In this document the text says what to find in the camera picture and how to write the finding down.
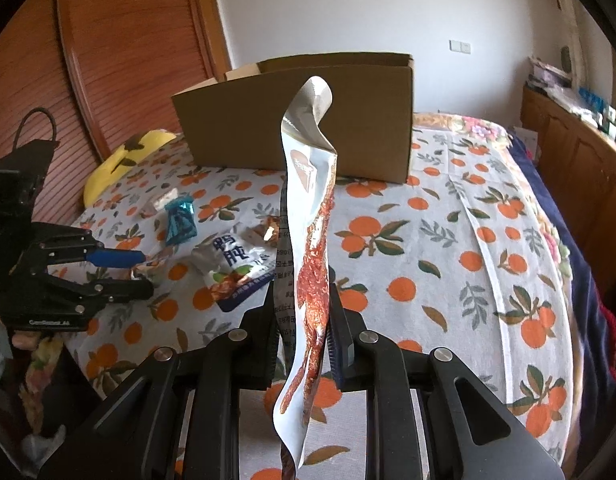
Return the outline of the silver red snack bag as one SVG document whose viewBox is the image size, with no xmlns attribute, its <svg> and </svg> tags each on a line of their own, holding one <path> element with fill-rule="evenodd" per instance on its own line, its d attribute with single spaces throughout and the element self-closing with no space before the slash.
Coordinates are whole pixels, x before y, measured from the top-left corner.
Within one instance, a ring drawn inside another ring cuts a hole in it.
<svg viewBox="0 0 616 480">
<path fill-rule="evenodd" d="M 273 299 L 286 379 L 272 419 L 281 441 L 284 479 L 294 479 L 302 464 L 329 324 L 327 230 L 337 153 L 320 130 L 320 122 L 332 100 L 327 82 L 312 76 L 291 100 L 281 122 L 286 177 Z"/>
</svg>

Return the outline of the wooden headboard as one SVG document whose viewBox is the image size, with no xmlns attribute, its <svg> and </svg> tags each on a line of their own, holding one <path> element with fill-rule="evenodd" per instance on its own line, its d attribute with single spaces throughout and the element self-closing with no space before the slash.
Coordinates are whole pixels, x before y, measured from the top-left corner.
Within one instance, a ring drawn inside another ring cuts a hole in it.
<svg viewBox="0 0 616 480">
<path fill-rule="evenodd" d="M 0 35 L 0 158 L 58 139 L 35 220 L 76 219 L 103 160 L 178 130 L 174 93 L 230 66 L 217 0 L 26 0 Z"/>
</svg>

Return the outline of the teal foil candy wrapper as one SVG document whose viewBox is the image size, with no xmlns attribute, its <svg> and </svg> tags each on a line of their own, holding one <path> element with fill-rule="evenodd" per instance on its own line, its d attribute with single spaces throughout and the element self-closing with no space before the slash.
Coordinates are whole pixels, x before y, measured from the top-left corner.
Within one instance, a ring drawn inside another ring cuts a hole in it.
<svg viewBox="0 0 616 480">
<path fill-rule="evenodd" d="M 194 219 L 193 198 L 183 195 L 166 204 L 168 227 L 166 245 L 175 246 L 187 242 L 197 234 Z"/>
</svg>

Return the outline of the wooden side cabinet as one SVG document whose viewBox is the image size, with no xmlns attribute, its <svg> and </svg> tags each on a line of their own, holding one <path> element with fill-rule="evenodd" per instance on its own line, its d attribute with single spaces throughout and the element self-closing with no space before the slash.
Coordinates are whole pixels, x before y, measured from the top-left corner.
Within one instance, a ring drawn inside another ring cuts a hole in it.
<svg viewBox="0 0 616 480">
<path fill-rule="evenodd" d="M 521 122 L 538 133 L 538 172 L 606 294 L 616 285 L 616 143 L 529 87 Z"/>
</svg>

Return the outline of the brown cardboard box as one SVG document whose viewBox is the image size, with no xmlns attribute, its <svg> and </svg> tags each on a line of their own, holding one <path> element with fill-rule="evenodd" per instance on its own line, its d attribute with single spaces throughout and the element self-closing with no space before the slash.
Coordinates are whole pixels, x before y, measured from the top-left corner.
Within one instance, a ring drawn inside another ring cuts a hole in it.
<svg viewBox="0 0 616 480">
<path fill-rule="evenodd" d="M 199 166 L 282 170 L 282 117 L 312 76 L 332 104 L 320 129 L 344 177 L 402 183 L 408 178 L 414 62 L 407 53 L 335 52 L 269 58 L 177 94 L 177 112 Z"/>
</svg>

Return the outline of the orange print bedsheet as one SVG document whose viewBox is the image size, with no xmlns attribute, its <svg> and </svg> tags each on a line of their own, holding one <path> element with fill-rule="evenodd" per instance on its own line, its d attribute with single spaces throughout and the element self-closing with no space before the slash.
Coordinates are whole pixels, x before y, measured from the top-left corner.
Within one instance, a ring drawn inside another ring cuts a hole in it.
<svg viewBox="0 0 616 480">
<path fill-rule="evenodd" d="M 546 449 L 562 460 L 577 417 L 570 264 L 506 145 L 503 130 L 463 118 L 417 126 L 404 184 L 341 179 L 329 265 L 345 308 L 405 350 L 447 347 Z M 201 167 L 184 139 L 140 162 L 82 214 L 109 247 L 177 252 L 152 298 L 99 312 L 68 350 L 99 394 L 160 346 L 204 347 L 265 300 L 231 312 L 212 300 L 194 247 L 237 222 L 264 231 L 279 212 L 280 171 Z M 197 234 L 166 245 L 166 208 L 140 218 L 160 190 L 193 198 Z"/>
</svg>

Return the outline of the yellow plush pillow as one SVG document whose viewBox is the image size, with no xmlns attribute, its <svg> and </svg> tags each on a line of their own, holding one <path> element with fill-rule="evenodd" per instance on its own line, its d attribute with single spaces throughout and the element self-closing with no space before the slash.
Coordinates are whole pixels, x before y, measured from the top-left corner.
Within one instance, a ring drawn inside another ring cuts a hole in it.
<svg viewBox="0 0 616 480">
<path fill-rule="evenodd" d="M 131 136 L 86 179 L 83 189 L 84 207 L 92 207 L 106 188 L 176 137 L 174 133 L 163 129 L 149 130 Z"/>
</svg>

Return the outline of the white wall socket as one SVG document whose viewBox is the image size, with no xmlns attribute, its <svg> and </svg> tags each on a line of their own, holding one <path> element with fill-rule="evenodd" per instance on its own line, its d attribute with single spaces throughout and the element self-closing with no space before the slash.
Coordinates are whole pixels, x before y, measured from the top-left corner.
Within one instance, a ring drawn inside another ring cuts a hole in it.
<svg viewBox="0 0 616 480">
<path fill-rule="evenodd" d="M 449 49 L 451 52 L 457 52 L 457 53 L 463 53 L 463 54 L 472 53 L 471 44 L 469 42 L 463 42 L 459 40 L 450 40 Z"/>
</svg>

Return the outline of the dark blue blanket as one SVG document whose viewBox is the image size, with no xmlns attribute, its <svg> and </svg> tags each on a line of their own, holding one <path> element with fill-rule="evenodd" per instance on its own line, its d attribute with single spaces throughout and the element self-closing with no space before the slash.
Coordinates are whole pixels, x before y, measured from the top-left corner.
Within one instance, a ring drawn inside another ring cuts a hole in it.
<svg viewBox="0 0 616 480">
<path fill-rule="evenodd" d="M 612 400 L 616 389 L 616 318 L 603 304 L 591 268 L 568 231 L 558 205 L 543 183 L 526 146 L 513 136 L 510 153 L 528 180 L 561 242 L 570 250 L 572 299 L 579 335 L 584 345 L 584 382 L 579 429 L 584 438 L 591 438 L 602 426 L 602 411 Z"/>
</svg>

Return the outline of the clutter on cabinet top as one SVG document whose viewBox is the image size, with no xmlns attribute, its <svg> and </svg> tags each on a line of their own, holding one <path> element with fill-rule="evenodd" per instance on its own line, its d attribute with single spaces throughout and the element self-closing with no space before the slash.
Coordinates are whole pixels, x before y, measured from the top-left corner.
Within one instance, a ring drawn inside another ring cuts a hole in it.
<svg viewBox="0 0 616 480">
<path fill-rule="evenodd" d="M 529 56 L 527 84 L 539 90 L 582 122 L 596 128 L 616 143 L 616 100 L 608 102 L 592 90 L 576 87 L 573 76 L 559 68 Z M 613 74 L 616 89 L 616 63 Z"/>
</svg>

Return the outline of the white blue duck snack bag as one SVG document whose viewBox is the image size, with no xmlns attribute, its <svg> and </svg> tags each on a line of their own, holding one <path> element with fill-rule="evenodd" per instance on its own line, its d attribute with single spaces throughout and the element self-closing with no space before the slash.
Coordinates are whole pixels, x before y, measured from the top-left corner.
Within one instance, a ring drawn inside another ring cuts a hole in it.
<svg viewBox="0 0 616 480">
<path fill-rule="evenodd" d="M 212 300 L 227 313 L 274 278 L 276 242 L 237 222 L 194 247 L 191 260 L 201 272 Z"/>
</svg>

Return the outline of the silver snack bag orange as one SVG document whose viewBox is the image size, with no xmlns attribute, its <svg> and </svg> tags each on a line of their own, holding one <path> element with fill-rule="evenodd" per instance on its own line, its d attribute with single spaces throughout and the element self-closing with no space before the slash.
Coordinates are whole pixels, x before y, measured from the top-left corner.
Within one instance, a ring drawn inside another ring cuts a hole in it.
<svg viewBox="0 0 616 480">
<path fill-rule="evenodd" d="M 166 278 L 169 261 L 176 252 L 174 247 L 166 247 L 147 256 L 143 263 L 133 266 L 129 277 L 131 280 L 148 280 L 157 288 Z"/>
</svg>

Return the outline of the small beige wrapped snack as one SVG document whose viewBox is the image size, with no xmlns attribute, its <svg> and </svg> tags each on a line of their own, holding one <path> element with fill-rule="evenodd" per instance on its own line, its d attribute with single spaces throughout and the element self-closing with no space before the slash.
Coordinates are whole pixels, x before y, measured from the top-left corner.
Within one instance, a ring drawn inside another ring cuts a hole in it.
<svg viewBox="0 0 616 480">
<path fill-rule="evenodd" d="M 163 211 L 172 200 L 176 200 L 178 197 L 179 191 L 177 188 L 160 190 L 157 194 L 148 198 L 147 202 L 140 208 L 140 218 L 154 217 L 160 211 Z"/>
</svg>

